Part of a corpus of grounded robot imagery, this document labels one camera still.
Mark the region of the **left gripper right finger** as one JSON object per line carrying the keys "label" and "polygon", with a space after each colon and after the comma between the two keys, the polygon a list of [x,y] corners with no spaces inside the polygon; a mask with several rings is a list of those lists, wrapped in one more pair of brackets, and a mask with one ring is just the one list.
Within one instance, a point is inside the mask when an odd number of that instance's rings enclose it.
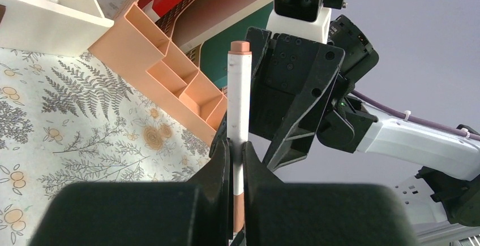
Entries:
{"label": "left gripper right finger", "polygon": [[242,157],[247,245],[418,245],[391,189],[282,182],[251,142]]}

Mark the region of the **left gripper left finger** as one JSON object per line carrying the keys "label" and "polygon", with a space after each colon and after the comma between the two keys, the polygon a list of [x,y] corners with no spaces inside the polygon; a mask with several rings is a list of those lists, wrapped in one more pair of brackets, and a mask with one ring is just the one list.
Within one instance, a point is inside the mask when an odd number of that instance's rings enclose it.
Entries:
{"label": "left gripper left finger", "polygon": [[228,245],[231,155],[219,141],[186,182],[81,182],[49,205],[31,245]]}

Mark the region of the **salmon capped white marker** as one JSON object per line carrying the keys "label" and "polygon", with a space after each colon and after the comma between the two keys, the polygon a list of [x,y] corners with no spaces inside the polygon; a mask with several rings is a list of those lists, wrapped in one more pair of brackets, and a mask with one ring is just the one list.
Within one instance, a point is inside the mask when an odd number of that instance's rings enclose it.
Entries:
{"label": "salmon capped white marker", "polygon": [[233,41],[228,52],[228,109],[226,135],[232,143],[233,233],[245,222],[243,144],[248,141],[252,52],[247,41]]}

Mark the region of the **beige folder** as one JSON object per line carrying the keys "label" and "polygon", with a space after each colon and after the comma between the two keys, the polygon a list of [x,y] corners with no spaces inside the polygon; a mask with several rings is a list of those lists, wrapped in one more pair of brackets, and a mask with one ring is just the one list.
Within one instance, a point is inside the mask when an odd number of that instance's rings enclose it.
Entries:
{"label": "beige folder", "polygon": [[194,0],[176,20],[173,42],[190,51],[272,1]]}

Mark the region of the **white three-drawer organizer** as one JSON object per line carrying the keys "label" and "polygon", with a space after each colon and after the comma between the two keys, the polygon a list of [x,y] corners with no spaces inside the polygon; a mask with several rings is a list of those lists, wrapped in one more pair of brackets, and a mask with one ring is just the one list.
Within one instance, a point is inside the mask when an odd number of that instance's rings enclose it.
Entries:
{"label": "white three-drawer organizer", "polygon": [[74,57],[114,22],[97,0],[1,0],[1,47]]}

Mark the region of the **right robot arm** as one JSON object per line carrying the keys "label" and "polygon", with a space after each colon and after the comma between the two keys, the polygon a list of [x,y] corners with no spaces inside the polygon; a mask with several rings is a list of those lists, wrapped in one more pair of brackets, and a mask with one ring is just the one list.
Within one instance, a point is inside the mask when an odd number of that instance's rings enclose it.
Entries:
{"label": "right robot arm", "polygon": [[272,171],[307,157],[314,139],[347,153],[376,153],[421,166],[394,187],[413,223],[479,226],[479,133],[386,107],[355,90],[379,61],[346,16],[327,43],[249,27],[253,52],[250,132],[271,143]]}

